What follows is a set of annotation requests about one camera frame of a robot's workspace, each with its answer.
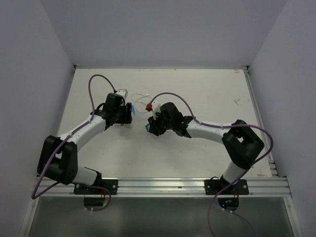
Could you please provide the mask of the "teal usb charger plug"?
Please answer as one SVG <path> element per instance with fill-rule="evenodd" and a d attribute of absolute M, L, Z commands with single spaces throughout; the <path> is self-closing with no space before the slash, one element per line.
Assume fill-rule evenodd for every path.
<path fill-rule="evenodd" d="M 151 130 L 150 124 L 147 124 L 147 125 L 145 126 L 145 128 L 146 128 L 146 131 L 147 131 L 147 132 L 150 132 L 150 130 Z"/>

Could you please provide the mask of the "white cube power socket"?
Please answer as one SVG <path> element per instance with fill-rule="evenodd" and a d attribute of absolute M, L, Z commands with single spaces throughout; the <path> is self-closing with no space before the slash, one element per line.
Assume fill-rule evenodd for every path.
<path fill-rule="evenodd" d="M 132 128 L 131 123 L 124 123 L 124 124 L 121 124 L 120 126 L 125 127 L 125 128 Z"/>

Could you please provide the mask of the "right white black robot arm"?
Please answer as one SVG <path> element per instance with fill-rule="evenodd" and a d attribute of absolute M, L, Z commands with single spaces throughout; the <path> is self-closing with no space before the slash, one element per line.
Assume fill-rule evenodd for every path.
<path fill-rule="evenodd" d="M 148 118 L 146 130 L 155 136 L 172 130 L 180 137 L 201 138 L 224 145 L 231 159 L 220 178 L 220 188 L 226 194 L 237 189 L 236 179 L 251 168 L 264 148 L 261 138 L 239 119 L 232 125 L 207 126 L 193 116 L 182 115 L 172 102 L 163 105 L 153 102 L 146 105 L 146 110 L 153 114 Z"/>

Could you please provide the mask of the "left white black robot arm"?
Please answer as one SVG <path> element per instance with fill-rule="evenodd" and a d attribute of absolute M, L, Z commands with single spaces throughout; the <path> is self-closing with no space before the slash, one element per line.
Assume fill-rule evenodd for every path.
<path fill-rule="evenodd" d="M 109 93 L 90 116 L 76 128 L 60 136 L 48 136 L 42 147 L 37 172 L 64 185 L 85 184 L 92 194 L 102 190 L 101 174 L 78 165 L 78 152 L 92 138 L 114 124 L 131 124 L 134 108 L 126 102 L 128 92 Z"/>

